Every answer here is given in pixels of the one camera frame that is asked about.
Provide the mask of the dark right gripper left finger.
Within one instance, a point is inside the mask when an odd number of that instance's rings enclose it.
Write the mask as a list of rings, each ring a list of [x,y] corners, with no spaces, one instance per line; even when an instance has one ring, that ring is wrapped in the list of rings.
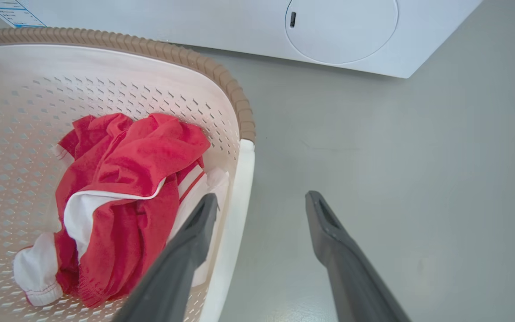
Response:
[[[184,226],[165,247],[113,318],[114,322],[182,322],[194,272],[206,261],[218,202],[200,199]]]

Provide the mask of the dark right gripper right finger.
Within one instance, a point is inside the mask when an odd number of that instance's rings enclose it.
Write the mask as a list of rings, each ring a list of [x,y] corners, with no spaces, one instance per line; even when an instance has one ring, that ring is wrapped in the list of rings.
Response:
[[[306,194],[313,252],[326,268],[340,322],[409,322],[409,316],[318,191]]]

